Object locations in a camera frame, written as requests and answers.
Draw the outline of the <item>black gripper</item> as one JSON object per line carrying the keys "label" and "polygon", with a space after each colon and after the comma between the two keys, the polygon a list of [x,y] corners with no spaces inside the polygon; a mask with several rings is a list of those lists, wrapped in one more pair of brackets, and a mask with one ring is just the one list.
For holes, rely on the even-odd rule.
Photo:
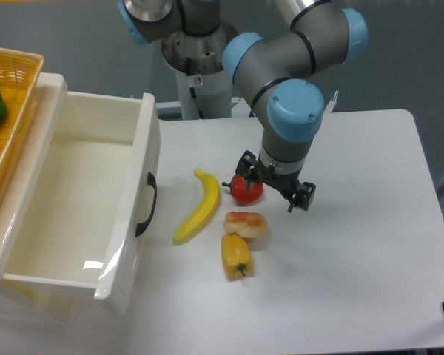
{"label": "black gripper", "polygon": [[244,179],[247,189],[251,189],[255,183],[263,182],[278,191],[288,190],[289,213],[294,209],[307,211],[314,200],[316,185],[299,181],[303,165],[304,159],[282,163],[262,155],[257,161],[255,155],[246,150],[238,161],[235,174]]}

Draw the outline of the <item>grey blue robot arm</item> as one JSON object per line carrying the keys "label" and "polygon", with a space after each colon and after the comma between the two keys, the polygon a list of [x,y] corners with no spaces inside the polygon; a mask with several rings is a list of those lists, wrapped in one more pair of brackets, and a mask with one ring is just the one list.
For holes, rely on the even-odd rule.
{"label": "grey blue robot arm", "polygon": [[258,154],[242,155],[236,174],[276,189],[291,209],[307,210],[315,185],[298,177],[325,109],[309,78],[365,52],[364,17],[331,1],[279,1],[289,31],[266,40],[224,21],[219,1],[119,1],[117,7],[134,42],[160,42],[183,119],[227,118],[232,91],[241,94],[263,137]]}

